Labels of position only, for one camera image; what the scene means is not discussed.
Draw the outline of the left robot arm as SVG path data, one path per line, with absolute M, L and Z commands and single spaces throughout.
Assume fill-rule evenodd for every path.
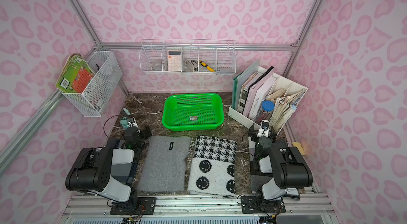
M 129 175 L 134 175 L 146 140 L 151 136 L 149 127 L 129 127 L 123 134 L 124 149 L 83 148 L 66 177 L 66 189 L 99 195 L 113 203 L 136 205 L 138 197 L 131 181 L 122 183 L 112 176 L 111 171 L 116 166 L 129 164 Z

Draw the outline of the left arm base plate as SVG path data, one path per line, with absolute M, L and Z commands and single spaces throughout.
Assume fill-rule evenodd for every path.
M 128 215 L 128 216 L 138 216 L 138 215 L 153 215 L 156 207 L 155 197 L 141 197 L 135 200 L 123 203 L 113 203 L 110 215 Z

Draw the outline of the grey black checked scarf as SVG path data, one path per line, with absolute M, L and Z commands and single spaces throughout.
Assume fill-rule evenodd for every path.
M 252 192 L 256 192 L 260 186 L 268 183 L 272 179 L 272 174 L 263 174 L 254 170 L 252 161 L 254 160 L 255 142 L 249 140 L 250 154 L 250 187 Z

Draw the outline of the grey fuzzy scarf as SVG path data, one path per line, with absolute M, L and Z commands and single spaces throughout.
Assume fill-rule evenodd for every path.
M 190 145 L 189 137 L 150 137 L 137 191 L 148 194 L 183 191 Z

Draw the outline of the black white smiley scarf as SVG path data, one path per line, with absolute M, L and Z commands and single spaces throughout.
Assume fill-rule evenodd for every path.
M 235 197 L 237 142 L 209 136 L 196 137 L 188 180 L 190 194 Z

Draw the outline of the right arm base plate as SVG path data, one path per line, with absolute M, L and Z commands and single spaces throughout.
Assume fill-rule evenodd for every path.
M 239 195 L 236 202 L 241 206 L 244 214 L 267 213 L 278 215 L 286 213 L 285 204 L 282 199 L 264 200 L 253 195 Z

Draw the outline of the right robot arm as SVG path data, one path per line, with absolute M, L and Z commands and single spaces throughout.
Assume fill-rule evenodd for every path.
M 285 138 L 277 139 L 273 129 L 255 129 L 248 136 L 254 147 L 250 152 L 251 175 L 268 177 L 256 194 L 260 202 L 281 200 L 284 196 L 298 197 L 299 189 L 313 184 L 311 169 L 297 147 L 289 146 Z

